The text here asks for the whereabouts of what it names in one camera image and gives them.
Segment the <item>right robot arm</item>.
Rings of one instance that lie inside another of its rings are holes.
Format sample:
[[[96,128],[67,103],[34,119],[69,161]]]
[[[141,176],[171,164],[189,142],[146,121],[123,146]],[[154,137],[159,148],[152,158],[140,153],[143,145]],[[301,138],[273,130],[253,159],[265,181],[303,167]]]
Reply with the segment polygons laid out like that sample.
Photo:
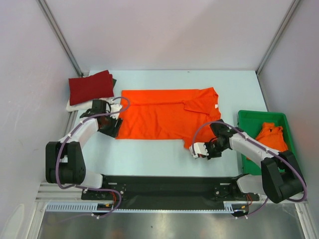
[[[207,125],[215,139],[207,142],[194,141],[190,150],[195,156],[217,158],[229,149],[245,155],[261,169],[261,175],[245,174],[236,179],[236,184],[230,187],[230,195],[234,199],[241,200],[248,193],[258,193],[265,195],[273,203],[306,200],[307,185],[293,152],[266,146],[223,120],[211,121]]]

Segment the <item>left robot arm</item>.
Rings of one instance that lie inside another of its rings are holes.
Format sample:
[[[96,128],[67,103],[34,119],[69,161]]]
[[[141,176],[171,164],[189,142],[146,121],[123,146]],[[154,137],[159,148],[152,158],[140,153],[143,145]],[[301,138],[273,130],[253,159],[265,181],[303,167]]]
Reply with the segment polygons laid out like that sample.
[[[99,199],[109,196],[110,186],[103,175],[86,169],[82,149],[96,133],[116,138],[123,119],[123,106],[113,100],[93,100],[91,107],[80,115],[79,123],[63,138],[51,141],[45,148],[45,178],[62,189],[73,186],[93,188]]]

